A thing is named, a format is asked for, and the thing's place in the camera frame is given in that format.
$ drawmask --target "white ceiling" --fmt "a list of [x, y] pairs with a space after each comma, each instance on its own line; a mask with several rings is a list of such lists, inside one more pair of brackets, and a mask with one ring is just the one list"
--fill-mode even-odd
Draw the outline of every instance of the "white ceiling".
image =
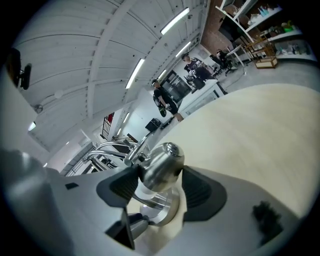
[[[77, 124], [107, 116], [134, 101], [177, 60], [188, 42], [198, 43], [206, 0], [53, 0], [26, 25], [13, 47], [32, 64], [30, 87], [21, 93], [42, 105], [31, 135], [49, 152]], [[185, 17], [160, 30], [184, 8]], [[126, 83], [145, 59], [131, 88]], [[54, 97], [62, 90], [63, 96]]]

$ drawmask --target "round table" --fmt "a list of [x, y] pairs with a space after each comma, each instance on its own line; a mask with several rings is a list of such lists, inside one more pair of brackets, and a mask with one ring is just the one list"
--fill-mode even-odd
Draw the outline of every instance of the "round table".
[[[247, 87], [192, 113], [165, 142], [183, 149], [185, 165], [255, 183], [303, 217], [320, 180], [320, 93], [292, 84]], [[178, 213], [157, 231], [166, 241], [187, 210], [181, 179], [177, 187]]]

